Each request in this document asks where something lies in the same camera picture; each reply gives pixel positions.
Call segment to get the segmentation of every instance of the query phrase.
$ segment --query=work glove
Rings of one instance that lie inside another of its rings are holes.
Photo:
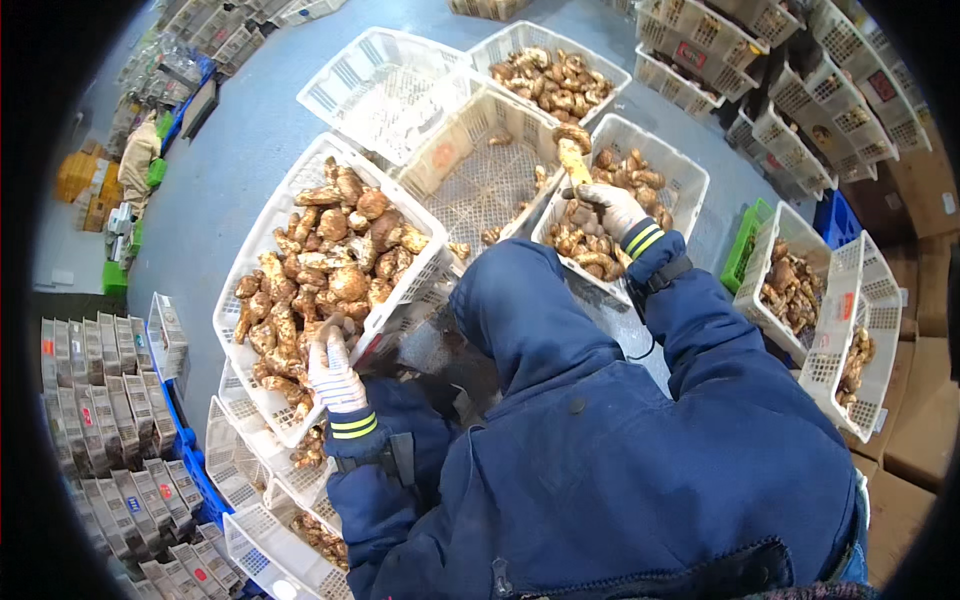
[[[324,323],[320,334],[310,343],[307,378],[320,402],[331,413],[352,413],[367,407],[367,391],[350,367],[343,322],[335,315]]]
[[[605,208],[601,225],[617,244],[637,223],[648,218],[630,192],[613,185],[583,184],[577,187],[577,197]]]

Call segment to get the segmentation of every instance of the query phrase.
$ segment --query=blue floor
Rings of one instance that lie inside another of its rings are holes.
[[[534,0],[514,20],[528,19],[571,37],[633,73],[635,27],[596,0]],[[143,247],[133,265],[132,314],[149,314],[154,291],[176,303],[189,340],[188,372],[178,381],[184,413],[203,444],[210,396],[224,363],[211,315],[234,256],[286,171],[327,125],[301,106],[297,92],[328,60],[370,26],[399,29],[467,50],[504,24],[451,14],[442,0],[348,0],[336,13],[280,29],[220,91],[192,143],[178,139],[167,155],[163,184],[150,199]],[[690,156],[710,174],[703,211],[691,236],[694,264],[723,268],[740,216],[757,197],[777,199],[770,185],[724,142],[652,90],[631,83],[616,111]],[[801,209],[812,219],[812,203]],[[650,336],[636,314],[591,299],[570,278],[578,301],[628,355],[640,355]],[[493,400],[492,364],[462,348],[441,313],[408,337],[400,360],[461,382],[481,404]],[[669,375],[660,348],[643,361],[660,386]]]

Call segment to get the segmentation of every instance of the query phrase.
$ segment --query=jacket sleeve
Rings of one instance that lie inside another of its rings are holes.
[[[645,283],[686,253],[680,233],[661,231],[653,219],[634,226],[621,248],[634,260],[627,277],[635,283]],[[645,312],[651,335],[663,346],[675,400],[750,401],[809,420],[843,445],[836,428],[782,362],[766,351],[759,329],[733,309],[710,273],[691,269],[681,274],[646,299]]]
[[[371,407],[343,415],[330,413],[327,427],[324,449],[339,458],[371,457],[380,452],[390,436]],[[343,521],[350,589],[357,600],[365,600],[371,595],[387,553],[406,541],[417,522],[417,499],[387,476],[380,465],[334,473],[326,492]]]

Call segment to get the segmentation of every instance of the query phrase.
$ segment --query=white glove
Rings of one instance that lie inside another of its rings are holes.
[[[316,393],[314,401],[331,413],[352,413],[367,407],[367,391],[350,367],[344,334],[336,324],[325,326],[319,339],[310,343],[307,378]]]
[[[649,216],[630,192],[612,185],[580,185],[577,197],[606,208],[601,225],[617,244],[634,225]]]

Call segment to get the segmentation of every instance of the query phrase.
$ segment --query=person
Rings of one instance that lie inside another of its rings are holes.
[[[485,250],[450,297],[496,366],[503,400],[485,425],[460,433],[412,382],[365,389],[342,349],[311,359],[326,450],[349,463],[327,492],[354,597],[730,598],[811,585],[870,597],[869,505],[837,430],[718,282],[689,268],[677,231],[619,188],[577,195],[604,206],[633,259],[628,287],[672,397],[577,306],[554,251],[529,241]],[[326,344],[342,348],[337,335]],[[390,469],[375,457],[400,433],[413,465]]]

